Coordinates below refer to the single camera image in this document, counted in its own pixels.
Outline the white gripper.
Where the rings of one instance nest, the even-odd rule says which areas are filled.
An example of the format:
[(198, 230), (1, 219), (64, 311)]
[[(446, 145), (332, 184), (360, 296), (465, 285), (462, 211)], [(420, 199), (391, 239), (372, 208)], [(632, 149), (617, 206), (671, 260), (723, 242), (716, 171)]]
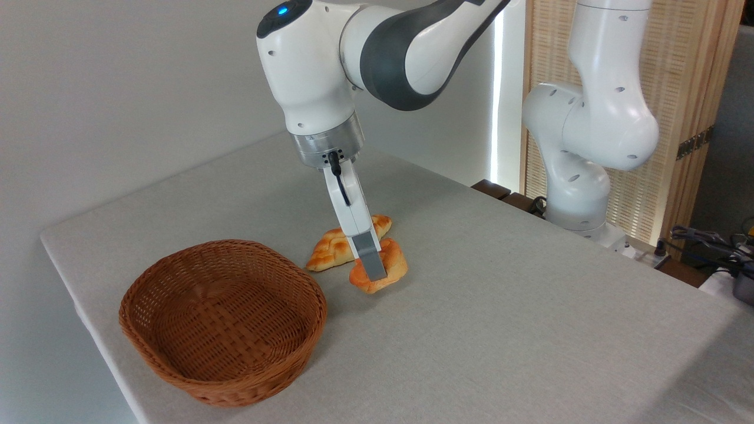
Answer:
[(353, 163), (328, 159), (323, 173), (339, 225), (345, 236), (352, 238), (355, 255), (361, 260), (369, 281), (384, 279), (387, 271), (379, 255), (379, 239)]

